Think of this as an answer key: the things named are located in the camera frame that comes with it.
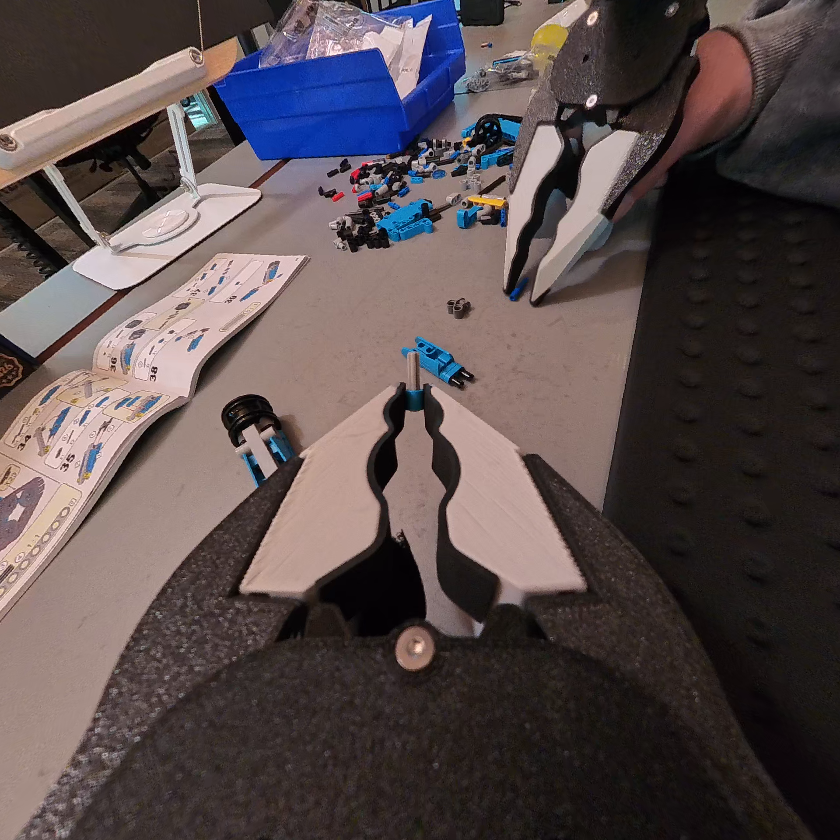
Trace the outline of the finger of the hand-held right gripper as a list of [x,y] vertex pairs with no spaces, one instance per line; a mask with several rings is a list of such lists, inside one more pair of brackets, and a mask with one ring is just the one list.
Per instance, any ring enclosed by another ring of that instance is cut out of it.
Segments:
[[564,139],[554,124],[522,125],[509,180],[507,239],[502,289],[512,292],[527,265],[531,242],[543,223],[564,155]]
[[551,248],[539,262],[530,297],[534,307],[610,227],[606,217],[609,195],[639,137],[630,130],[614,131],[586,152],[574,199],[558,222]]

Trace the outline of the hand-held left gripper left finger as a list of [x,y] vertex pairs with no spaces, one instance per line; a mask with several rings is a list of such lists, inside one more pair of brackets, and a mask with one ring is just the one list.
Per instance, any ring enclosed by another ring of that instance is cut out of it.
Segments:
[[303,452],[241,594],[312,597],[384,545],[403,427],[404,385],[390,385]]

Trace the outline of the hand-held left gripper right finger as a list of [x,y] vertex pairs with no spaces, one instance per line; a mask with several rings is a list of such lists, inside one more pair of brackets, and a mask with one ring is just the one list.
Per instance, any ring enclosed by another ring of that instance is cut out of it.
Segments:
[[498,604],[586,591],[586,581],[518,446],[437,387],[424,389],[433,472],[444,487],[437,579],[475,623]]

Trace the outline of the wheel and beam assembly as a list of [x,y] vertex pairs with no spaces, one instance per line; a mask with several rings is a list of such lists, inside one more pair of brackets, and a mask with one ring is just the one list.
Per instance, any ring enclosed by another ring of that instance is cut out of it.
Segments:
[[264,396],[236,397],[224,406],[221,419],[237,456],[244,461],[256,487],[296,457],[278,415]]

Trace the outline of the pile of toy bricks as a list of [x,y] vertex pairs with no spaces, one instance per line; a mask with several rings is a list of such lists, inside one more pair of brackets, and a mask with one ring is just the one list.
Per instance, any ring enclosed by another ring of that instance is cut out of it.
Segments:
[[499,194],[512,168],[522,118],[490,112],[449,140],[420,136],[402,153],[352,164],[344,158],[327,178],[346,187],[318,187],[332,203],[354,200],[354,208],[329,223],[340,251],[386,249],[430,235],[448,210],[456,227],[505,228],[509,200]]

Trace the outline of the blue panel brick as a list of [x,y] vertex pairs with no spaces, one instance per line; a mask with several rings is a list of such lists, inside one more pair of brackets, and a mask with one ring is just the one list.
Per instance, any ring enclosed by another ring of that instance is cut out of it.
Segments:
[[402,348],[402,356],[413,350],[419,353],[421,367],[447,385],[463,390],[467,382],[475,380],[475,376],[457,362],[452,353],[433,342],[416,337],[413,347]]

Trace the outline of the grey desk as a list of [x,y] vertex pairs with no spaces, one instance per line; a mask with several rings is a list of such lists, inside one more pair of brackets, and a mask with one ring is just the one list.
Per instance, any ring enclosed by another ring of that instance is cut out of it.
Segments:
[[[333,166],[290,161],[276,171],[245,144],[228,153],[209,179],[234,184],[270,174],[262,200],[118,300],[2,400],[4,431],[40,389],[88,368],[105,333],[217,252],[310,258],[266,313],[205,364],[192,401],[144,433],[65,548],[2,619],[2,838],[18,834],[65,768],[163,583],[253,491],[220,423],[233,397],[266,396],[303,449],[401,381],[401,348],[421,335],[476,377],[450,395],[603,506],[658,195],[578,263],[585,283],[533,308],[501,291],[506,232],[458,229],[450,212],[432,235],[339,252],[329,222],[341,210],[317,195]],[[471,301],[461,320],[446,309],[457,298]]]

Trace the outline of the person's right hand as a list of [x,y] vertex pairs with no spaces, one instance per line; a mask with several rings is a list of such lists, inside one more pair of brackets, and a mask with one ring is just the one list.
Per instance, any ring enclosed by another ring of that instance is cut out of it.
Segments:
[[617,222],[647,193],[662,186],[681,159],[725,140],[749,114],[753,80],[749,58],[729,32],[713,29],[697,41],[699,72],[683,108],[682,122],[656,165],[625,195],[613,216]]

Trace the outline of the blue bin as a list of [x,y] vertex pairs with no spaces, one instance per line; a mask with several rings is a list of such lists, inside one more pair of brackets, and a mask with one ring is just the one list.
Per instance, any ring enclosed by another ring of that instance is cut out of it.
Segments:
[[238,61],[215,88],[262,161],[387,154],[403,150],[444,111],[466,72],[455,3],[436,1],[385,13],[431,17],[418,83],[398,95],[382,54],[260,68],[259,54]]

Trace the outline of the instruction manual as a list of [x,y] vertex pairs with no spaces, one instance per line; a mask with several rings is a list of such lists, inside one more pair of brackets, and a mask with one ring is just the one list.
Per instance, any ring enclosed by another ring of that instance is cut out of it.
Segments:
[[1,441],[1,615],[79,528],[131,448],[190,402],[201,369],[306,255],[219,254],[98,344],[89,370],[38,392]]

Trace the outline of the black studded mat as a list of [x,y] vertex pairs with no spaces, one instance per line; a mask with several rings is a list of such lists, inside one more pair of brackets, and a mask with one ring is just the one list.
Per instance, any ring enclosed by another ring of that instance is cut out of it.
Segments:
[[839,835],[838,211],[670,176],[604,513],[812,834]]

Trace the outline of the clear plastic parts bags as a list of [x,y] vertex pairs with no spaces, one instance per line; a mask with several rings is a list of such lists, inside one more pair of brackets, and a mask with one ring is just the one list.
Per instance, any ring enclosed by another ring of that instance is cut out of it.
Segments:
[[432,15],[416,22],[404,14],[369,14],[342,2],[295,1],[278,21],[258,66],[283,67],[373,49],[404,99],[419,81],[432,20]]

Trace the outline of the robot kit box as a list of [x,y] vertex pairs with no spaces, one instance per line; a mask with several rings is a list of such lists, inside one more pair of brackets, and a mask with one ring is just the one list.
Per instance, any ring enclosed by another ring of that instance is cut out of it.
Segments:
[[3,335],[1,344],[1,398],[38,369],[39,363],[25,350]]

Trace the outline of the black chair base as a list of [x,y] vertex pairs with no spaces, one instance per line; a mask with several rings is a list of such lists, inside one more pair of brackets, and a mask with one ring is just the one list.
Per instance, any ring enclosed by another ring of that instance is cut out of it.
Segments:
[[151,136],[159,116],[156,112],[150,117],[134,122],[129,127],[67,156],[64,163],[69,165],[71,162],[91,161],[91,172],[97,168],[110,172],[111,165],[120,162],[139,185],[147,204],[155,203],[159,200],[158,192],[139,174],[139,170],[148,171],[151,168],[151,161],[141,152],[140,144]]

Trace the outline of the dark partition panel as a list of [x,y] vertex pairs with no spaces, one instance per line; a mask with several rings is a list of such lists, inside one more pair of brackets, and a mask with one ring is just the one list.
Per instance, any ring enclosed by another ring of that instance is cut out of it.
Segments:
[[2,1],[1,126],[66,106],[186,47],[273,24],[281,2]]

